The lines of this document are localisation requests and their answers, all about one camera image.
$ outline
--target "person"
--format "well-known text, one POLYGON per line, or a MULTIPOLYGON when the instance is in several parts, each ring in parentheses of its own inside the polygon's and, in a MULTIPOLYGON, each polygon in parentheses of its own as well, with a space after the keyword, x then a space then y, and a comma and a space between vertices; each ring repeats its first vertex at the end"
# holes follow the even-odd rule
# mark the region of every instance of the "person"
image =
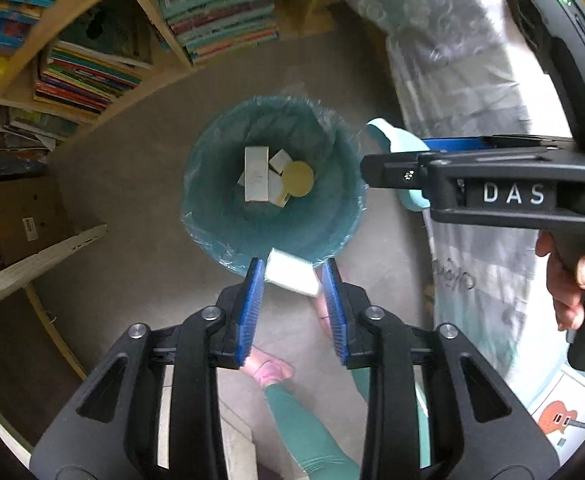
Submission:
MULTIPOLYGON (((325 297, 313 301, 322 332, 332 339, 325 297)), ((323 423, 304 408, 287 388, 285 381, 293 377, 293 368, 258 348, 253 347, 241 372, 252 377, 264 390, 268 407, 279 434, 293 459, 307 473, 309 480, 357 480, 359 466, 346 455, 323 423)), ((368 402, 369 368, 350 370, 363 400, 368 402)), ((428 416, 425 397, 415 385, 418 399, 419 452, 421 466, 429 465, 428 416)))
POLYGON ((568 271, 561 261, 555 241, 548 232, 541 232, 535 248, 537 256, 550 255, 547 260, 547 290, 552 295, 557 328, 560 332, 578 330, 585 318, 585 256, 579 259, 575 272, 568 271))

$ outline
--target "teal trash bin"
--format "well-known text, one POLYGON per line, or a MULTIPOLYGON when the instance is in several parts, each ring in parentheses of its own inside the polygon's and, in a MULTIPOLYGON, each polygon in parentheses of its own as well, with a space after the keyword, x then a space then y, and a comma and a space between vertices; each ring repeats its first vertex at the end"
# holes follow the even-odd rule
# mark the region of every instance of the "teal trash bin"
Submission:
POLYGON ((200 134, 184 175, 181 221, 224 267, 245 275, 272 248, 315 265, 354 235, 365 208, 357 133, 334 111, 289 97, 256 97, 217 117, 200 134), (309 194, 284 208, 246 203, 237 184, 246 146, 284 149, 315 173, 309 194))

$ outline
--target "plastic bag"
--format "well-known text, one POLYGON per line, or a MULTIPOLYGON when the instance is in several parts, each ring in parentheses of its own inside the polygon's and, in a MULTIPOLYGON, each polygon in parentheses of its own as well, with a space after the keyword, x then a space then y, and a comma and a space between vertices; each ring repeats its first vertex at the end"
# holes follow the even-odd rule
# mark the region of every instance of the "plastic bag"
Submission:
POLYGON ((272 248, 319 265, 350 240, 365 209, 357 133, 334 111, 290 97, 256 97, 201 133, 184 175, 181 221, 192 239, 229 270, 272 248), (237 180, 246 146, 284 149, 315 173, 312 191, 284 208, 246 203, 237 180))

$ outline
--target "pink shoe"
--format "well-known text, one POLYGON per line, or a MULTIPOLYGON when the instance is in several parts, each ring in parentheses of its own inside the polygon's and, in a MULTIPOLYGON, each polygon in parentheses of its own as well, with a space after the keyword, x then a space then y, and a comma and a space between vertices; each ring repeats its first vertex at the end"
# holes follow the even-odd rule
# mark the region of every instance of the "pink shoe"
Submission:
POLYGON ((252 377, 262 388, 290 379, 294 373, 292 366, 254 346, 239 370, 252 377))

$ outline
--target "leg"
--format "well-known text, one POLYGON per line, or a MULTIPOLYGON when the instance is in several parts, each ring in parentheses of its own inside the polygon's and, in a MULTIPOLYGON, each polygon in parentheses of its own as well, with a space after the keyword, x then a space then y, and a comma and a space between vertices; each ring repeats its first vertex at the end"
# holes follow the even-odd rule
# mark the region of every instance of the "leg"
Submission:
POLYGON ((341 450, 319 419, 282 384, 292 376, 290 365, 253 347, 240 370, 264 388, 282 441, 310 480, 359 478, 359 466, 341 450))
POLYGON ((264 390, 285 446, 310 480, 357 480, 359 466, 335 442, 321 421, 281 384, 264 390))
MULTIPOLYGON (((370 368, 357 368, 350 370, 354 385, 368 402, 368 391, 370 389, 370 368)), ((428 467, 430 463, 430 427, 428 425, 427 405, 425 395, 419 384, 415 383, 416 392, 416 414, 419 420, 419 456, 421 467, 428 467)))

